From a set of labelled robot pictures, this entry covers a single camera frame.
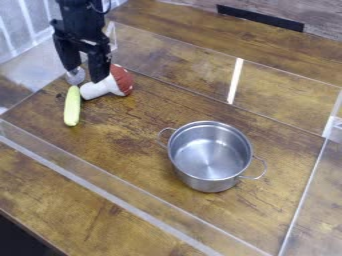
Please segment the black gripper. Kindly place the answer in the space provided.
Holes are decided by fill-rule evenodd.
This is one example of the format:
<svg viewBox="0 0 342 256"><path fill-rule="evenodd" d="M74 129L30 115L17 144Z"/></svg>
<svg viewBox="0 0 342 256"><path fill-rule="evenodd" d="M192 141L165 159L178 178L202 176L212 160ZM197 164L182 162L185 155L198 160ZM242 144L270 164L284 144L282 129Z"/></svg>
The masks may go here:
<svg viewBox="0 0 342 256"><path fill-rule="evenodd" d="M51 21L54 43L67 71L82 65L81 52L89 56L91 81L101 82L110 74L110 39L103 32L103 18L65 18Z"/></svg>

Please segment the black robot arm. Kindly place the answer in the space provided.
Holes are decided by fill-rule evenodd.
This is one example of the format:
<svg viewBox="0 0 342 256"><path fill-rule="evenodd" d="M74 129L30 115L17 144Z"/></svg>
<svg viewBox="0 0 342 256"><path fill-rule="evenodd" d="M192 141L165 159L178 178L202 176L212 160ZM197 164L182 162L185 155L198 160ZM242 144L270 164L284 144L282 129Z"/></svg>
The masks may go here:
<svg viewBox="0 0 342 256"><path fill-rule="evenodd" d="M66 80L79 85L86 79L81 53L87 54L91 81L101 82L110 74L110 38L103 33L105 15L102 0L55 0L62 19L54 19L54 43L58 55L67 70Z"/></svg>

